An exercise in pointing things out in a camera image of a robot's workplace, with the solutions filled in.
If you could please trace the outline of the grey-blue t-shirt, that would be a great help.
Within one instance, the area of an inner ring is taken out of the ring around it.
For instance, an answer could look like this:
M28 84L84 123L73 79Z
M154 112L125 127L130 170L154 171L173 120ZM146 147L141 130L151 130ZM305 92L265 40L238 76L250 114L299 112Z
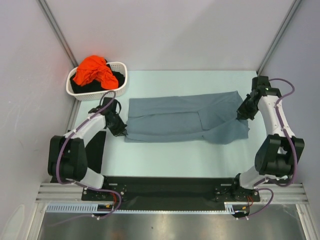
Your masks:
M237 119L243 100L237 91L129 100L127 143L203 140L227 145L249 137L247 120Z

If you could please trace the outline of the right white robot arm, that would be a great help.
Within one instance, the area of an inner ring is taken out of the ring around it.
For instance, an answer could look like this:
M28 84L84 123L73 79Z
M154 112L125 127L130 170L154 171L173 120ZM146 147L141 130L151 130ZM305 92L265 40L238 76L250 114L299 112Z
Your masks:
M261 113L266 139L257 151L254 166L238 175L239 183L230 188L231 196L242 201L249 189L256 189L263 183L288 187L294 183L298 162L305 147L302 138L297 138L291 130L283 111L283 99L278 88L271 86L267 76L252 79L249 93L237 110L238 120L253 120Z

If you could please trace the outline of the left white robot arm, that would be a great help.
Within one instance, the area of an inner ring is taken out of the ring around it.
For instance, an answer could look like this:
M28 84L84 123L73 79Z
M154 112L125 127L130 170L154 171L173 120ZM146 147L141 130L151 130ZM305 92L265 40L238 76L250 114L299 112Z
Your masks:
M122 106L112 97L105 97L88 112L86 120L62 136L50 140L47 172L60 184L79 183L93 188L100 200L110 196L111 188L105 177L90 164L102 160L106 130L115 137L127 135L127 125L120 117Z

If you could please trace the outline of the folded black t-shirt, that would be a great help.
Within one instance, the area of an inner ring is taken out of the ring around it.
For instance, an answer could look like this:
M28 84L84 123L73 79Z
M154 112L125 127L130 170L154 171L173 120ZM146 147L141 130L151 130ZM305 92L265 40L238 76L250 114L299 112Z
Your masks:
M100 174L102 169L106 131L99 131L86 145L87 166Z

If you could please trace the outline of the black garment in basket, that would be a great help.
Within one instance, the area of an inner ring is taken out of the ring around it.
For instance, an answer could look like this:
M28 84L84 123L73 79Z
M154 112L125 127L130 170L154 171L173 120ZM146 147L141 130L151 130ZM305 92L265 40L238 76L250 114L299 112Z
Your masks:
M117 82L118 82L118 88L120 86L122 86L124 84L124 81L125 81L125 77L119 73L119 72L116 72L116 71L113 71L111 70L113 76L117 79ZM109 91L109 89L105 89L105 88L102 88L101 86L101 83L98 82L96 79L94 79L91 83L85 85L85 86L80 86L80 85L77 85L74 81L74 78L75 78L76 74L74 76L71 77L71 86L72 86L72 89L74 91L74 93L88 93L88 92L99 92L99 91Z

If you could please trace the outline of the white plastic laundry basket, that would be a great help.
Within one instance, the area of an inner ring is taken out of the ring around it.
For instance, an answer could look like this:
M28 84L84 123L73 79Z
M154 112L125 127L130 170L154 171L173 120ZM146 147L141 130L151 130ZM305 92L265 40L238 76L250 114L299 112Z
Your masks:
M120 73L124 76L124 83L119 88L114 89L116 96L119 97L123 95L126 91L128 85L128 69L127 66L119 61L108 62L107 65L111 68L112 71ZM72 85L71 85L71 77L74 76L77 72L77 67L73 68L66 79L65 90L70 95L75 97L78 101L93 101L100 99L103 94L107 93L107 90L104 91L91 91L85 93L74 93Z

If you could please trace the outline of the orange t-shirt in basket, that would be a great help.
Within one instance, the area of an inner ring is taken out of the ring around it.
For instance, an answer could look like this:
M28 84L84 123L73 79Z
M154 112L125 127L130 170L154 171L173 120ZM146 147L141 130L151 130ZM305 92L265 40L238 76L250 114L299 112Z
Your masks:
M93 81L99 82L105 90L114 90L119 87L119 82L107 66L107 61L97 55L88 56L79 64L73 81L81 87Z

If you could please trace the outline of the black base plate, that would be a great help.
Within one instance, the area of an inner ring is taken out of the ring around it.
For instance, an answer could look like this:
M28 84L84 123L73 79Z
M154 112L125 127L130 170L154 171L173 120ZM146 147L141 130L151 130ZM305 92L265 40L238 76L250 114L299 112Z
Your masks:
M225 202L260 201L256 190L240 186L238 177L106 177L102 189L83 190L83 201L109 201L120 194L121 211L218 211Z

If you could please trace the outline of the right aluminium corner post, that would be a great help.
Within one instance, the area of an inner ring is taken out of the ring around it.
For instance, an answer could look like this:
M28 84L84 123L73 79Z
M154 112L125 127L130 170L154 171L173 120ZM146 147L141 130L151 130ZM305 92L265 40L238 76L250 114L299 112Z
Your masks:
M256 70L256 74L258 76L260 76L263 73L265 67L267 66L268 62L270 61L273 54L275 53L278 45L280 44L282 38L284 37L287 29L289 28L291 22L293 21L295 15L299 11L299 8L301 7L303 2L304 2L304 0L294 0L292 2L288 12L286 13L283 21L281 22L280 27L278 28L274 38L271 41L270 46L268 47L265 55L263 56L259 66Z

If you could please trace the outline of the aluminium corner post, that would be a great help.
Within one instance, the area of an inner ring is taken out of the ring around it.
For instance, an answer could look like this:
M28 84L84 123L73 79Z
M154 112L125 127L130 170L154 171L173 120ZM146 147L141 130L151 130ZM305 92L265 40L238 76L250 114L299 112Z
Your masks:
M78 61L76 60L73 51L65 38L65 35L63 34L63 31L56 20L48 2L46 0L36 0L40 10L42 11L45 19L47 20L51 30L53 31L55 37L57 38L59 44L61 45L64 53L66 54L67 58L69 59L71 65L73 67L78 66Z
M287 29L289 28L291 22L293 21L295 15L299 11L299 8L301 7L303 2L304 2L304 0L294 0L292 2L288 12L286 13L283 21L281 22L280 27L278 28L274 38L271 41L270 46L268 47L265 55L263 56L259 66L256 70L256 74L258 76L260 76L263 73L265 67L267 66L268 62L270 61L273 54L275 53L278 45L280 44L282 38L284 37Z

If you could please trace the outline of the aluminium front rail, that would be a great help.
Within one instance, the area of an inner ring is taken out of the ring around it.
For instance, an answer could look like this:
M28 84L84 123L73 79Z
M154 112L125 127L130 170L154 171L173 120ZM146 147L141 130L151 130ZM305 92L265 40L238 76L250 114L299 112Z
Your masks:
M301 183L292 184L288 187L280 187L273 184L262 184L259 187L273 191L272 204L309 204L304 186ZM82 197L87 194L87 191L75 184L42 183L39 187L36 201L79 203L82 201Z

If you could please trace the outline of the left aluminium corner post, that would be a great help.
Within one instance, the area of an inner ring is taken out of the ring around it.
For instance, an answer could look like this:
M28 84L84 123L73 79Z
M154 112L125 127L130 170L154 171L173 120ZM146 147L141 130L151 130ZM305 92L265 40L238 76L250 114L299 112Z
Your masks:
M73 51L65 38L65 35L63 34L63 31L56 20L48 2L46 0L36 0L40 10L42 11L45 19L47 20L51 30L53 31L55 37L57 38L59 44L61 45L64 53L66 54L67 58L69 59L71 65L73 67L78 66L78 61L76 60Z

